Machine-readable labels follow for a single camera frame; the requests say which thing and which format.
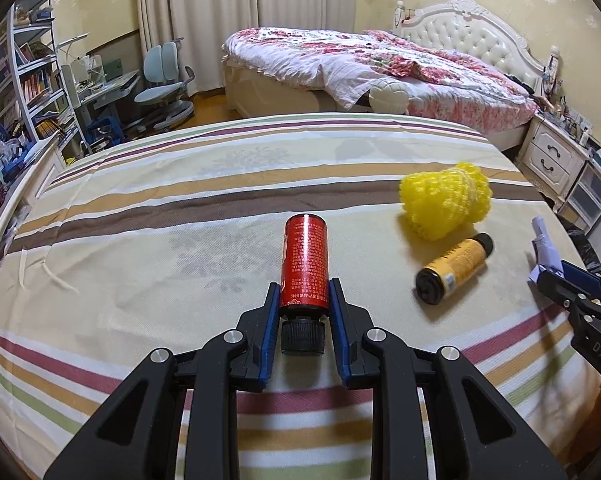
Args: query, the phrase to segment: yellow foam net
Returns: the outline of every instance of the yellow foam net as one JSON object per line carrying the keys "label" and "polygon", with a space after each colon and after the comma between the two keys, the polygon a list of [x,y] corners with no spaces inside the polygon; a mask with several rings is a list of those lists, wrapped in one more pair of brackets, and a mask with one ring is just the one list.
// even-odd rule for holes
{"label": "yellow foam net", "polygon": [[468,162],[449,170],[407,175],[400,182],[399,193],[407,223],[429,241],[464,223],[484,220],[491,208],[489,180]]}

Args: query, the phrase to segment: silver screw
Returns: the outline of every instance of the silver screw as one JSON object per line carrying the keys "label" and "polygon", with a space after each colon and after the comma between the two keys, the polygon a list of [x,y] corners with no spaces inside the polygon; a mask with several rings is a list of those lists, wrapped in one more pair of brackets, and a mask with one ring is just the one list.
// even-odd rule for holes
{"label": "silver screw", "polygon": [[240,343],[243,340],[243,333],[240,330],[230,330],[225,332],[222,338],[228,343]]}
{"label": "silver screw", "polygon": [[367,330],[367,337],[376,343],[387,339],[387,333],[381,328],[370,328]]}
{"label": "silver screw", "polygon": [[453,346],[445,346],[440,353],[448,361],[455,361],[460,357],[460,351]]}
{"label": "silver screw", "polygon": [[151,352],[150,358],[154,363],[164,363],[169,359],[169,351],[165,348],[158,348]]}

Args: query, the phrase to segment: nightstand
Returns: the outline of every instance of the nightstand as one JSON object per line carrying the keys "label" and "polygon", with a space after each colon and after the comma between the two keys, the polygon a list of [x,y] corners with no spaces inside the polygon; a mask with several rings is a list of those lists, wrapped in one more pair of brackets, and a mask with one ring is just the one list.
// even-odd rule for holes
{"label": "nightstand", "polygon": [[555,202],[554,211],[567,201],[589,153],[567,132],[536,114],[529,126],[516,165],[527,179]]}
{"label": "nightstand", "polygon": [[563,129],[535,115],[516,158],[530,183],[554,201],[554,212],[587,234],[601,216],[601,169]]}

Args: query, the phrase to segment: tablecloth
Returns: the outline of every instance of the tablecloth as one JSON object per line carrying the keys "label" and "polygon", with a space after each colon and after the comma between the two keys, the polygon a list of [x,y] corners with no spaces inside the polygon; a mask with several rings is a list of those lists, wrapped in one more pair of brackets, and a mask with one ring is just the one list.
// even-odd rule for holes
{"label": "tablecloth", "polygon": [[[489,177],[490,214],[418,240],[400,178],[459,161]],[[527,282],[537,215],[582,265],[535,188],[458,124],[309,114],[130,142],[43,193],[0,268],[0,436],[30,475],[152,349],[200,348],[261,306],[280,278],[284,223],[303,211],[327,221],[330,275],[350,303],[411,346],[459,347],[556,454],[569,446],[600,377],[569,345],[564,311]],[[483,272],[439,306],[420,303],[417,270],[476,231],[495,243]],[[322,357],[279,354],[266,393],[238,396],[242,478],[368,478],[371,411],[370,391],[340,386],[329,335]]]}

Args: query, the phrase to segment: tufted headboard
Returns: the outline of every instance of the tufted headboard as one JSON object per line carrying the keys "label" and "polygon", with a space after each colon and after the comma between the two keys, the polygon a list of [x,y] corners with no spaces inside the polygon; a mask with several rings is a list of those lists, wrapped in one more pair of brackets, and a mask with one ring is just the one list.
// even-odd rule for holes
{"label": "tufted headboard", "polygon": [[420,46],[471,54],[516,76],[539,94],[543,65],[529,53],[527,40],[474,0],[418,9],[392,32]]}

